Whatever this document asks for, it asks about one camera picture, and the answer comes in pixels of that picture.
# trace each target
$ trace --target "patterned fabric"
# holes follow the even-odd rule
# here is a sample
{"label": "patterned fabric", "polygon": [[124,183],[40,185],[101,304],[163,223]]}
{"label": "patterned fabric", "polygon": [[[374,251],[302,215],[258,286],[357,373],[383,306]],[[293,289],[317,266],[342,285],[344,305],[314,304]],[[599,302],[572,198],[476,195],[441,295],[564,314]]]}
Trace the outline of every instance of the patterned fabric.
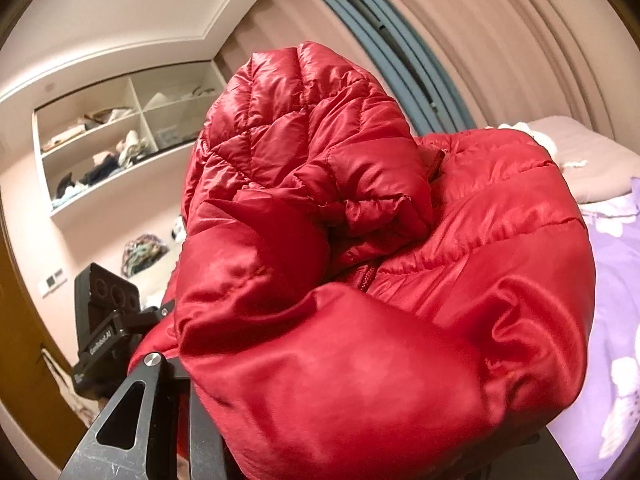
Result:
{"label": "patterned fabric", "polygon": [[633,193],[581,205],[596,263],[584,387],[548,425],[580,480],[600,480],[640,422],[640,180]]}
{"label": "patterned fabric", "polygon": [[126,278],[148,269],[169,252],[169,247],[156,235],[145,234],[128,242],[122,253],[122,275]]}

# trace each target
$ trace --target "white shelf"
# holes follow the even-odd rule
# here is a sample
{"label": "white shelf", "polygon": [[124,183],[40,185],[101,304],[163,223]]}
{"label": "white shelf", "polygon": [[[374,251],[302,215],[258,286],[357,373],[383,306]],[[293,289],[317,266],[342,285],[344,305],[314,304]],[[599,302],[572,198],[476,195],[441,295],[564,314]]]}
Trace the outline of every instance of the white shelf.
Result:
{"label": "white shelf", "polygon": [[194,97],[145,111],[146,123],[158,148],[167,146],[167,142],[162,138],[163,130],[173,137],[173,142],[180,142],[198,134],[207,111],[217,97],[217,94]]}
{"label": "white shelf", "polygon": [[[117,197],[139,189],[146,178],[161,178],[172,169],[186,167],[194,139],[203,127],[206,113],[223,91],[226,82],[212,61],[151,68],[87,86],[66,95],[33,114],[33,143],[38,178],[48,201],[50,218],[69,226],[90,218],[105,206],[117,207]],[[206,94],[198,92],[211,90]],[[85,115],[112,107],[133,112],[113,123],[93,128],[41,153],[41,146],[63,133]],[[53,208],[60,181],[71,173],[77,181],[94,168],[94,155],[116,154],[117,143],[135,130],[146,139],[147,153],[162,150],[139,164],[120,171],[91,186],[60,207]]]}
{"label": "white shelf", "polygon": [[140,114],[123,117],[113,123],[98,126],[77,136],[50,152],[42,154],[42,165],[47,176],[57,176],[75,164],[91,158],[96,153],[112,150],[127,135],[129,130],[140,133]]}
{"label": "white shelf", "polygon": [[[194,92],[213,89],[220,93],[225,82],[211,62],[194,62],[145,70],[131,76],[133,88],[144,111],[183,101]],[[152,99],[161,94],[160,102]]]}
{"label": "white shelf", "polygon": [[84,193],[54,209],[50,213],[51,219],[59,226],[66,226],[75,218],[82,218],[91,211],[104,206],[105,203],[110,203],[110,198],[119,193],[127,192],[128,189],[144,180],[159,178],[170,169],[180,166],[186,170],[193,145],[194,142],[190,142],[159,153],[159,155],[152,156],[121,173],[100,181]]}
{"label": "white shelf", "polygon": [[140,105],[128,76],[118,77],[58,99],[36,111],[40,145],[63,133],[75,120],[106,108],[127,107],[135,112]]}

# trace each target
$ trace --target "screw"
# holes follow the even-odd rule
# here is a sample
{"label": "screw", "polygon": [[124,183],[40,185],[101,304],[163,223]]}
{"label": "screw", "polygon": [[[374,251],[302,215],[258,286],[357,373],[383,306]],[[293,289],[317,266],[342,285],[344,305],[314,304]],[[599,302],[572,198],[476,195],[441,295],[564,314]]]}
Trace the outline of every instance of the screw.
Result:
{"label": "screw", "polygon": [[145,365],[156,366],[162,360],[162,356],[158,352],[153,352],[145,357]]}

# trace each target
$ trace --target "red puffer jacket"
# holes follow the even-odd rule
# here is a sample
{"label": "red puffer jacket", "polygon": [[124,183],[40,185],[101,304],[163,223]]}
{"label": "red puffer jacket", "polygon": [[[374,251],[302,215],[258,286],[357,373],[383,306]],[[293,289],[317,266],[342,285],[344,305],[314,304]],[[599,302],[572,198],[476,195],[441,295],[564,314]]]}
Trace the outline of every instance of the red puffer jacket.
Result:
{"label": "red puffer jacket", "polygon": [[255,54],[182,215],[176,307],[132,365],[179,355],[250,479],[458,478],[580,390],[591,248],[526,134],[416,142],[331,50]]}

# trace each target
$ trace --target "folded clothes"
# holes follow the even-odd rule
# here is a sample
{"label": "folded clothes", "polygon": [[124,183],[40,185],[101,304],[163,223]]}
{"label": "folded clothes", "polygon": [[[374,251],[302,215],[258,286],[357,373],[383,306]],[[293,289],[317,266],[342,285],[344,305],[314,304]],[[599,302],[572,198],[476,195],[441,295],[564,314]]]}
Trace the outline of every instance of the folded clothes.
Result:
{"label": "folded clothes", "polygon": [[116,150],[120,153],[118,165],[121,168],[132,166],[134,158],[143,154],[147,147],[146,139],[141,140],[136,130],[130,130],[127,137],[116,146]]}
{"label": "folded clothes", "polygon": [[113,176],[113,175],[117,175],[118,173],[122,173],[124,171],[124,168],[116,168],[115,170],[111,171],[111,173],[109,174],[109,176]]}
{"label": "folded clothes", "polygon": [[51,205],[53,206],[53,209],[59,208],[61,205],[69,202],[69,200],[71,200],[73,197],[79,195],[80,193],[86,191],[87,189],[89,189],[89,186],[87,186],[86,184],[82,184],[80,182],[76,183],[75,186],[68,186],[65,189],[64,194],[60,198],[54,198],[51,201]]}
{"label": "folded clothes", "polygon": [[126,117],[131,113],[133,113],[133,108],[130,107],[105,108],[95,114],[85,115],[85,118],[100,124],[108,124]]}
{"label": "folded clothes", "polygon": [[104,158],[101,164],[95,166],[90,171],[87,171],[87,173],[85,173],[78,182],[86,184],[87,186],[92,186],[93,184],[97,184],[101,180],[110,176],[116,168],[118,168],[118,159],[110,153]]}
{"label": "folded clothes", "polygon": [[72,126],[68,130],[65,130],[61,134],[57,134],[56,136],[52,137],[51,140],[46,142],[41,147],[42,153],[50,152],[54,148],[57,148],[61,144],[64,144],[65,142],[77,137],[78,135],[84,134],[85,131],[86,131],[86,127],[84,126],[84,124],[78,124],[76,126]]}
{"label": "folded clothes", "polygon": [[56,198],[62,198],[65,194],[67,187],[73,187],[76,183],[71,180],[71,173],[67,173],[64,177],[60,179],[58,186],[56,187]]}
{"label": "folded clothes", "polygon": [[113,155],[113,153],[111,152],[96,153],[94,155],[94,166],[100,166],[109,155]]}
{"label": "folded clothes", "polygon": [[84,116],[80,120],[80,122],[84,123],[84,127],[86,128],[87,131],[93,130],[94,128],[97,128],[98,126],[102,126],[102,123],[94,121],[91,117],[88,117],[88,116]]}
{"label": "folded clothes", "polygon": [[125,245],[122,253],[122,275],[126,278],[148,269],[169,252],[169,247],[156,235],[144,234]]}
{"label": "folded clothes", "polygon": [[165,96],[162,92],[158,92],[151,99],[149,99],[149,102],[145,106],[145,110],[149,110],[151,108],[158,108],[166,104],[169,104],[170,102],[171,102],[171,99]]}

